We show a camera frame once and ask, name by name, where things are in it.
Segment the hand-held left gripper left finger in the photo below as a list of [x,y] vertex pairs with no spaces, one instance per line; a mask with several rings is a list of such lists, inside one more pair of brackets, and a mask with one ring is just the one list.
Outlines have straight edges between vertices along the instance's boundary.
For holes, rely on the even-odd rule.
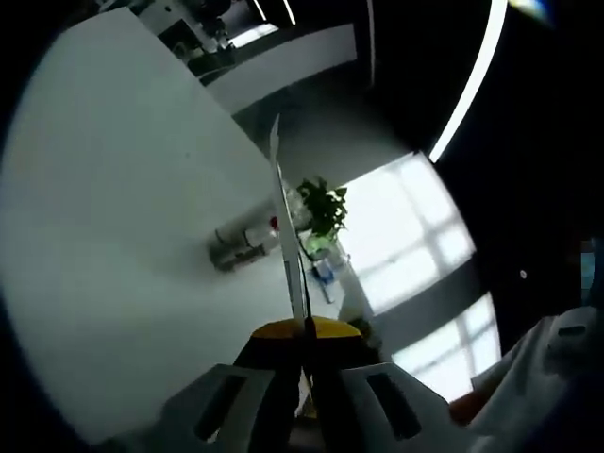
[[297,324],[260,327],[232,364],[217,364],[163,406],[159,452],[285,452],[298,406]]

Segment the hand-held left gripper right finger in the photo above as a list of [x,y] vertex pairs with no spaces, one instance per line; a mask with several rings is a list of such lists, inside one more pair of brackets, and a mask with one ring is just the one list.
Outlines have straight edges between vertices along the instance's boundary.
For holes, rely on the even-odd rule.
[[313,319],[306,370],[329,452],[454,452],[447,403],[347,323]]

